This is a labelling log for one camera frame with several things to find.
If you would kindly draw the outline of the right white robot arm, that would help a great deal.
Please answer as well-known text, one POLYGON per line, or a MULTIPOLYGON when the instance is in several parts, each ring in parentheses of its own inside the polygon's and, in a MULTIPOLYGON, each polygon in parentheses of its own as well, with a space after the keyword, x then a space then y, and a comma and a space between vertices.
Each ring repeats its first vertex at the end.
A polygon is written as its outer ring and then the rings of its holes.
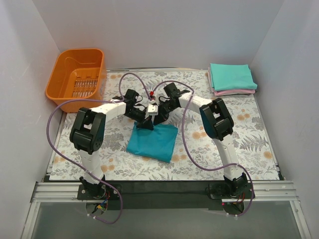
POLYGON ((188 89, 181 91, 175 85, 177 81, 164 82, 167 85, 163 89, 168 99, 162 101, 157 98, 159 106, 158 115, 154 118, 154 125, 165 122, 169 117, 169 113, 175 109, 183 108, 184 112, 181 125, 182 141, 192 163, 204 171, 217 171, 222 169, 230 196, 243 196, 244 191, 248 188, 248 181, 251 178, 247 170, 239 164, 232 137, 234 121, 224 101, 221 98, 209 100, 198 97, 194 94, 194 90, 184 83, 182 85, 188 89), (222 166, 211 169, 204 168, 191 157, 186 145, 184 133, 184 122, 187 110, 200 114, 207 136, 209 136, 217 146, 222 166))

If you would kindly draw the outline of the teal t shirt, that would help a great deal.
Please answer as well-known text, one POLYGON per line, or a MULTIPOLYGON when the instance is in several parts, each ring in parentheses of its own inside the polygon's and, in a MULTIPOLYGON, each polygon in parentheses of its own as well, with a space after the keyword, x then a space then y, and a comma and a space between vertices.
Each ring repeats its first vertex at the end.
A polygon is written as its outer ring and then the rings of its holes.
POLYGON ((171 161, 178 128, 169 124, 155 125, 152 130, 134 124, 126 151, 169 163, 171 161))

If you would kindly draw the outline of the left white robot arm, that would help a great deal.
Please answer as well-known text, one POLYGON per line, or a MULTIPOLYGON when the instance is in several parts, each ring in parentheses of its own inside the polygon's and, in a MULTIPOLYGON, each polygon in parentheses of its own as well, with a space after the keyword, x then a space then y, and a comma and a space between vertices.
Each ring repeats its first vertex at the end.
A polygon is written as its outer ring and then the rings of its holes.
POLYGON ((123 98, 114 97, 111 104, 79 109, 70 133, 70 141, 86 168, 85 176, 80 177, 79 200, 105 199, 105 194, 111 191, 110 187, 100 182, 105 181, 99 149, 103 144, 107 121, 124 115, 136 121, 137 127, 153 130, 152 117, 147 115, 147 110, 137 108, 138 96, 136 91, 128 89, 123 98))

